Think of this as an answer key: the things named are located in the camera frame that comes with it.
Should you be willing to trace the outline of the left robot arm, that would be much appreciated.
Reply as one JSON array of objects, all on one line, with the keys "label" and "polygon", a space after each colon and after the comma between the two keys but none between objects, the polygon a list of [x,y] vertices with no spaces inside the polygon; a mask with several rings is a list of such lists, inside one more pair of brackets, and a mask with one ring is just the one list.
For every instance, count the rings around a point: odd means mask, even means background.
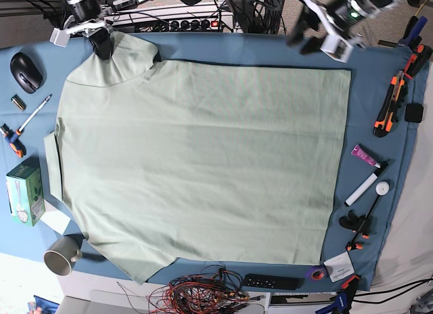
[{"label": "left robot arm", "polygon": [[361,35],[351,28],[360,21],[374,18],[392,9],[401,0],[298,0],[301,13],[290,34],[287,45],[304,43],[302,55],[323,52],[337,62],[347,62],[354,47],[363,46]]}]

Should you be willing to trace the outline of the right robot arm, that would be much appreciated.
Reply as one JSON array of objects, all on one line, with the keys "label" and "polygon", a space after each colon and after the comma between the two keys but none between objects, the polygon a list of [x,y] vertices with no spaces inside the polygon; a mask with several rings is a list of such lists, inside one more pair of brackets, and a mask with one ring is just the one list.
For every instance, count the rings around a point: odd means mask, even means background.
[{"label": "right robot arm", "polygon": [[82,34],[90,41],[97,57],[109,60],[114,51],[113,28],[105,17],[112,13],[112,9],[102,8],[99,0],[66,0],[66,5],[71,12],[64,25],[66,34],[69,37]]}]

